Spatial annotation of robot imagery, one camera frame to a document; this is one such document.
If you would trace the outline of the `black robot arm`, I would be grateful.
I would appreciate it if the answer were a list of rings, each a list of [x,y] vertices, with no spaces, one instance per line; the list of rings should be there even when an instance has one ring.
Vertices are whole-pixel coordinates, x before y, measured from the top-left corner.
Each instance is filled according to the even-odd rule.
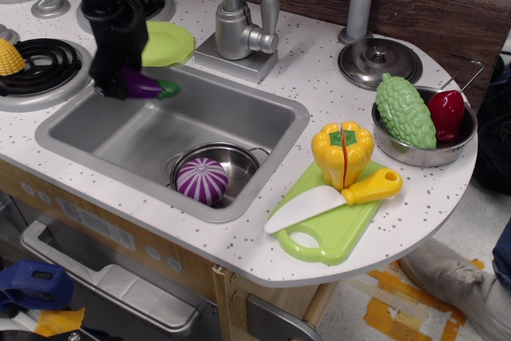
[[[149,39],[142,6],[134,0],[81,0],[97,45],[89,74],[106,97],[149,97],[140,89],[141,55]]]

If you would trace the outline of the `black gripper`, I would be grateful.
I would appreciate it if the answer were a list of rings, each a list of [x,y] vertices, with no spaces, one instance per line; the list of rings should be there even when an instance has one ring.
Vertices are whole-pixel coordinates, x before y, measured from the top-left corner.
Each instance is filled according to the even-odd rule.
[[[149,39],[139,5],[122,5],[111,14],[87,13],[97,50],[89,69],[95,91],[103,97],[128,97],[123,70],[140,72],[141,55]]]

